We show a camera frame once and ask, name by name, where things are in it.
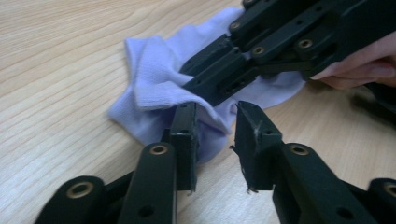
finger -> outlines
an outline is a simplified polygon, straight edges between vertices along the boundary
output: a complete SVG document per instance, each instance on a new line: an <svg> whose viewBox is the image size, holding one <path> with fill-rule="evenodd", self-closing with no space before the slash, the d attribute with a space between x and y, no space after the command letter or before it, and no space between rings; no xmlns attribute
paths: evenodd
<svg viewBox="0 0 396 224"><path fill-rule="evenodd" d="M393 66L392 63L380 60L372 63L367 63L345 73L335 74L334 76L349 79L363 79L370 77L388 78L396 76L396 68Z"/></svg>
<svg viewBox="0 0 396 224"><path fill-rule="evenodd" d="M312 79L321 79L337 73L345 73L371 61L387 58L388 56L394 58L394 55L396 55L396 32L386 35L367 47L352 53L341 62L332 63L322 72L313 76Z"/></svg>
<svg viewBox="0 0 396 224"><path fill-rule="evenodd" d="M377 78L348 79L343 77L324 77L320 81L337 90L346 90L353 87L359 87L376 80Z"/></svg>
<svg viewBox="0 0 396 224"><path fill-rule="evenodd" d="M392 88L396 88L396 77L394 78L379 78L376 83L383 84Z"/></svg>

screw hole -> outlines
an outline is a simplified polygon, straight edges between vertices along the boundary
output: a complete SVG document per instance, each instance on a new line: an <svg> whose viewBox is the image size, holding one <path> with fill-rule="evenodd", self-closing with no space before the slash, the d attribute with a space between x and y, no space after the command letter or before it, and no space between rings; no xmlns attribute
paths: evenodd
<svg viewBox="0 0 396 224"><path fill-rule="evenodd" d="M396 184L393 183L385 183L384 184L385 191L390 194L392 197L396 198Z"/></svg>
<svg viewBox="0 0 396 224"><path fill-rule="evenodd" d="M166 153L167 151L168 151L168 148L167 148L167 147L164 147L164 146L155 146L155 147L152 147L152 148L149 150L149 153L151 153L152 155L158 156L158 155L162 155L162 154Z"/></svg>
<svg viewBox="0 0 396 224"><path fill-rule="evenodd" d="M66 196L71 199L82 198L90 194L92 190L93 183L84 181L70 187L70 189L68 189L66 192Z"/></svg>
<svg viewBox="0 0 396 224"><path fill-rule="evenodd" d="M290 150L292 153L297 154L299 156L306 156L309 154L309 151L303 147L292 147Z"/></svg>
<svg viewBox="0 0 396 224"><path fill-rule="evenodd" d="M312 46L312 44L313 44L312 40L305 39L298 43L298 47L300 47L301 49L307 49L307 48L310 48Z"/></svg>
<svg viewBox="0 0 396 224"><path fill-rule="evenodd" d="M338 214L338 216L343 217L345 219L353 219L354 218L353 214L349 210L347 210L346 208L343 208L343 207L337 208L337 214Z"/></svg>
<svg viewBox="0 0 396 224"><path fill-rule="evenodd" d="M151 217L154 214L154 207L152 205L146 205L139 209L139 216L141 217Z"/></svg>
<svg viewBox="0 0 396 224"><path fill-rule="evenodd" d="M263 47L257 47L253 50L254 54L261 54L264 52L264 48Z"/></svg>
<svg viewBox="0 0 396 224"><path fill-rule="evenodd" d="M230 28L234 30L234 29L237 29L240 25L241 25L241 23L236 21L236 22L231 24Z"/></svg>

fabric cloth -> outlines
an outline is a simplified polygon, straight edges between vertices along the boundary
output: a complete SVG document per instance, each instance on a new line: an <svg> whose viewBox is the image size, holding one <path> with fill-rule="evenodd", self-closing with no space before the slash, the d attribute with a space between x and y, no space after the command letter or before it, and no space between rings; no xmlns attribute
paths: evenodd
<svg viewBox="0 0 396 224"><path fill-rule="evenodd" d="M108 115L134 138L147 145L161 140L169 128L175 106L186 102L198 104L198 161L216 156L228 141L240 100L261 108L289 99L304 85L297 72L279 74L272 79L258 77L253 83L215 107L182 88L192 77L178 71L184 62L219 36L227 33L229 24L243 10L229 7L209 21L187 25L168 39L155 35L144 39L127 38L125 48L130 65L127 90L111 106Z"/></svg>

light wood surface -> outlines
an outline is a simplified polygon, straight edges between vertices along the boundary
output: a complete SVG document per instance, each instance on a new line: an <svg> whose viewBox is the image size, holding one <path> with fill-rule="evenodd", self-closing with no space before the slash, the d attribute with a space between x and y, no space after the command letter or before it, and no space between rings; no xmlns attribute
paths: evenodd
<svg viewBox="0 0 396 224"><path fill-rule="evenodd" d="M169 37L230 6L240 1L2 1L0 223L33 223L76 176L109 183L132 171L143 146L106 116L128 82L123 39ZM369 95L308 85L266 112L285 142L311 146L366 188L396 178L395 127L352 104ZM198 177L195 193L178 194L178 223L278 223L271 192L247 194L231 150L200 165Z"/></svg>

metal screw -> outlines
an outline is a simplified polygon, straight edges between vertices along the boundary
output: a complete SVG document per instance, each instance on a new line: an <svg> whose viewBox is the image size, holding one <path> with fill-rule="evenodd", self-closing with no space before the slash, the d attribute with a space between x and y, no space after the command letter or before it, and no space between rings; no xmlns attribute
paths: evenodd
<svg viewBox="0 0 396 224"><path fill-rule="evenodd" d="M312 45L314 44L314 42L312 42L312 40L310 39L305 39L302 40L298 43L298 47L300 47L300 49L308 49L310 48Z"/></svg>

